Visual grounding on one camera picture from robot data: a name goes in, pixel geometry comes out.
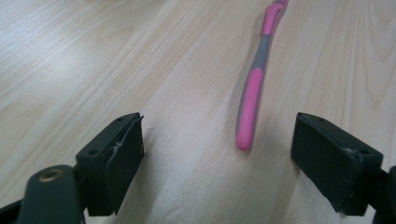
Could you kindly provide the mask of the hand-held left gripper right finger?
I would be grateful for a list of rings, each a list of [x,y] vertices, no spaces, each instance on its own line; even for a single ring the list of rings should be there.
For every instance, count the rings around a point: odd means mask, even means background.
[[[380,152],[326,119],[299,112],[290,156],[335,211],[365,214],[381,170]]]

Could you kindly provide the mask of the pink and grey toothbrush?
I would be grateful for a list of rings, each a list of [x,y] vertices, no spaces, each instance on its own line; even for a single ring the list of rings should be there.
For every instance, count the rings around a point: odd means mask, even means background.
[[[236,122],[235,144],[243,151],[253,145],[271,43],[289,1],[275,0],[264,10],[260,43],[247,75]]]

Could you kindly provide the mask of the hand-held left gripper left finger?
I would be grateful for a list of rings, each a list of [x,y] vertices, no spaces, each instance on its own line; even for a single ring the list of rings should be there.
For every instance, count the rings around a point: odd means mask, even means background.
[[[143,116],[113,120],[76,156],[83,202],[92,217],[117,214],[144,157]]]

